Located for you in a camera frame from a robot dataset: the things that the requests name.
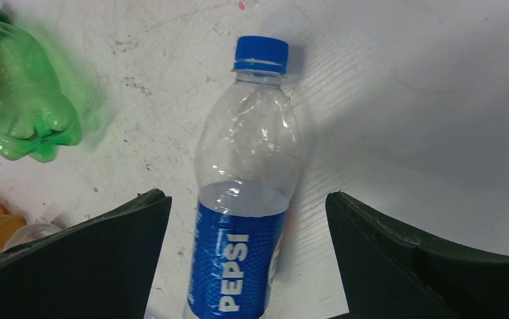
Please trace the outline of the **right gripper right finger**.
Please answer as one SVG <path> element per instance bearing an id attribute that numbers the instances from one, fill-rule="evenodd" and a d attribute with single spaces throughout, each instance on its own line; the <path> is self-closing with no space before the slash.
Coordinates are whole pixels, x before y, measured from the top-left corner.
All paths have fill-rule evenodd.
<path id="1" fill-rule="evenodd" d="M 509 256 L 467 247 L 343 192 L 326 217 L 346 318 L 509 318 Z"/>

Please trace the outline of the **green plastic bottle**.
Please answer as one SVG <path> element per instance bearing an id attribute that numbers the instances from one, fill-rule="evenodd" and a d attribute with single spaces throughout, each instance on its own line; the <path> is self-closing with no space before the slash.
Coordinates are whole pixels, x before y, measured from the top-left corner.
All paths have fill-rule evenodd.
<path id="1" fill-rule="evenodd" d="M 0 155 L 54 160 L 82 129 L 43 46 L 0 10 Z"/>

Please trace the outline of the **clear bottle red round logo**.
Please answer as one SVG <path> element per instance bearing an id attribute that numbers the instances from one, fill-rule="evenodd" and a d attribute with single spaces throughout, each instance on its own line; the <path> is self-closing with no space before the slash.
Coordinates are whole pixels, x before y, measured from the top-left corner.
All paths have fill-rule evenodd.
<path id="1" fill-rule="evenodd" d="M 37 239 L 45 238 L 61 231 L 61 227 L 52 223 L 33 223 L 30 225 L 25 225 L 12 234 L 12 236 L 5 243 L 3 251 L 7 251 L 18 245 L 30 243 L 31 241 L 35 241 Z"/>

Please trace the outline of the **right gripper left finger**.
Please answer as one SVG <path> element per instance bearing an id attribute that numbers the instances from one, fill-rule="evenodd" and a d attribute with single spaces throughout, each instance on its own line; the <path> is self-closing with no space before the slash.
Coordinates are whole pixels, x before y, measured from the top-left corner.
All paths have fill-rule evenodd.
<path id="1" fill-rule="evenodd" d="M 0 318 L 143 318 L 171 204 L 152 189 L 0 253 Z"/>

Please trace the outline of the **Pepsi bottle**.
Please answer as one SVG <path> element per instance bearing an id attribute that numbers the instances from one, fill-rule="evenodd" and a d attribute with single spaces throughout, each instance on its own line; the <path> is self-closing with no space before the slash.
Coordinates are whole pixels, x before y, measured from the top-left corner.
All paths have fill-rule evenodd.
<path id="1" fill-rule="evenodd" d="M 264 318 L 300 175 L 298 124 L 281 88 L 289 46 L 238 39 L 234 83 L 195 152 L 198 186 L 184 318 Z"/>

